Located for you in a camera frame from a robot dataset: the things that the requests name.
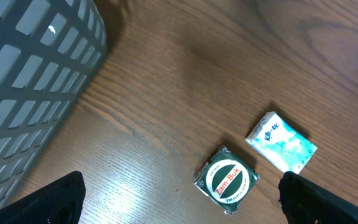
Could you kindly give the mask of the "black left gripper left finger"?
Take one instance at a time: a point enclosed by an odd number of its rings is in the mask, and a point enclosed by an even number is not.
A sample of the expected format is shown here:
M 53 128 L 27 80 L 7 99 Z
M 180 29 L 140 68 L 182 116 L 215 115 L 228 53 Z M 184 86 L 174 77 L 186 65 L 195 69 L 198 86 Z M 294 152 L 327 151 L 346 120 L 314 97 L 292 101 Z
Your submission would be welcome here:
M 82 173 L 73 171 L 0 209 L 0 223 L 77 224 L 85 194 Z

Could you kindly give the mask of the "dark grey plastic basket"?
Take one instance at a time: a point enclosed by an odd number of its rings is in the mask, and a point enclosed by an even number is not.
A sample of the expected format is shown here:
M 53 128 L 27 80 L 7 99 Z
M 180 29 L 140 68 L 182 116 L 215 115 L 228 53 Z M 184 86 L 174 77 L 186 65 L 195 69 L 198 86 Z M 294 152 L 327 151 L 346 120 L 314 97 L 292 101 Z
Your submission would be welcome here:
M 93 0 L 0 1 L 0 209 L 107 53 Z

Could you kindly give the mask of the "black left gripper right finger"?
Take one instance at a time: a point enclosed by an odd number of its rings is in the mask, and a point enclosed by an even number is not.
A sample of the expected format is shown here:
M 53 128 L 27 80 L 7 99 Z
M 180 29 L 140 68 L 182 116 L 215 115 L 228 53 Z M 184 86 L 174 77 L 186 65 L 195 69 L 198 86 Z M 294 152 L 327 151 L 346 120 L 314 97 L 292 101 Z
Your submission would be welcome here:
M 278 189 L 288 223 L 358 223 L 357 206 L 292 171 Z

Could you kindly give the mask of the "dark green round-logo packet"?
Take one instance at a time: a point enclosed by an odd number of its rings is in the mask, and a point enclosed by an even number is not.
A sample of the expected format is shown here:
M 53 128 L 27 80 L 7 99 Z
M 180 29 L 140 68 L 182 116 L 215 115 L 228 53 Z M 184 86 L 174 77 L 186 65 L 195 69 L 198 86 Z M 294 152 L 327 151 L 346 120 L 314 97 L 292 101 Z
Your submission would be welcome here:
M 227 215 L 237 212 L 259 179 L 260 175 L 226 146 L 219 146 L 193 176 L 194 185 Z

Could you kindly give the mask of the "teal Kleenex tissue pack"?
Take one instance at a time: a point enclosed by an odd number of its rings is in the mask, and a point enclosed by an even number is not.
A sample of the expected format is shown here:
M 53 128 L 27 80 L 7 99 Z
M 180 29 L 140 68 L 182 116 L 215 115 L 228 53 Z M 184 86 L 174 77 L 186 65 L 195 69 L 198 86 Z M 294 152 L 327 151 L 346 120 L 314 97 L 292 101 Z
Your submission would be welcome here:
M 283 173 L 299 174 L 318 149 L 274 111 L 264 115 L 246 142 Z

